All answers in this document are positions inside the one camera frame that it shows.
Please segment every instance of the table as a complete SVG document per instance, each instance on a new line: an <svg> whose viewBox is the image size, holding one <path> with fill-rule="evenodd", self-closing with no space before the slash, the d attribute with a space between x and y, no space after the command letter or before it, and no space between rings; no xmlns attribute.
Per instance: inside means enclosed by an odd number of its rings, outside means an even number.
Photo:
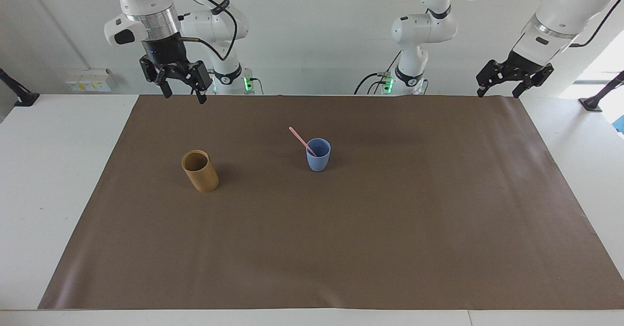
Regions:
<svg viewBox="0 0 624 326"><path fill-rule="evenodd" d="M94 322L145 324L220 318L237 324L437 323L619 325L613 312L371 312L359 310L206 310L43 312L36 308L132 110L136 96L42 96L0 124L0 324ZM624 142L601 115L576 101L523 103L620 273L624 272Z"/></svg>

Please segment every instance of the green indicator light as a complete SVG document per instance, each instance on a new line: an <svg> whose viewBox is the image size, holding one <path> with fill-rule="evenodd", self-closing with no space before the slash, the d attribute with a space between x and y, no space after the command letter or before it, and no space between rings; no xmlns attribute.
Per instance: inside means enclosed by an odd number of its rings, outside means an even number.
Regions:
<svg viewBox="0 0 624 326"><path fill-rule="evenodd" d="M390 93L392 93L392 85L394 85L394 79L392 79L391 77L388 79L388 82L386 82L386 93L388 93L388 95Z"/></svg>
<svg viewBox="0 0 624 326"><path fill-rule="evenodd" d="M246 77L245 78L245 89L247 89L247 91L251 91L252 88L254 88L254 85L252 85L252 82L249 81L249 79Z"/></svg>

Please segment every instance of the blue object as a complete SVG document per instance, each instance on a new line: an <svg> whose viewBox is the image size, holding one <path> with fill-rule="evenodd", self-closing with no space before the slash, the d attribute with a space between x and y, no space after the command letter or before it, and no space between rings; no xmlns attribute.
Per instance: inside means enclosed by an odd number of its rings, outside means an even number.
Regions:
<svg viewBox="0 0 624 326"><path fill-rule="evenodd" d="M622 115L622 117L620 117L618 121L614 122L613 126L615 126L615 129L617 131L620 131L621 133L624 134L624 115Z"/></svg>
<svg viewBox="0 0 624 326"><path fill-rule="evenodd" d="M332 152L332 146L330 143L322 138L315 138L308 141L308 146L312 148L312 151L316 155L318 155L318 157L314 157L314 155L306 149L310 169L312 169L312 171L316 171L317 173L325 170L327 162L330 160L330 153Z"/></svg>

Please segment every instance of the white tabletop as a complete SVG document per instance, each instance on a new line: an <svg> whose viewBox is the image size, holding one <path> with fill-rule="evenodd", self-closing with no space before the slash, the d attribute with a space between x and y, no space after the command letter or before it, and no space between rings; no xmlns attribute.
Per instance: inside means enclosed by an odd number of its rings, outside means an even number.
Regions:
<svg viewBox="0 0 624 326"><path fill-rule="evenodd" d="M618 311L36 309L136 96L44 95L0 124L0 325L624 325ZM523 99L618 270L624 272L624 140L578 102Z"/></svg>

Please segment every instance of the brown leather mat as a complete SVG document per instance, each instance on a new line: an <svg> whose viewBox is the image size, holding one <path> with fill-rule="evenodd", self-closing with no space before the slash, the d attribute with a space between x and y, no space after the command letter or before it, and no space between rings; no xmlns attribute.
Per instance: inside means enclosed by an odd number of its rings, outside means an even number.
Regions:
<svg viewBox="0 0 624 326"><path fill-rule="evenodd" d="M618 309L624 281L517 100L142 96L39 307Z"/></svg>

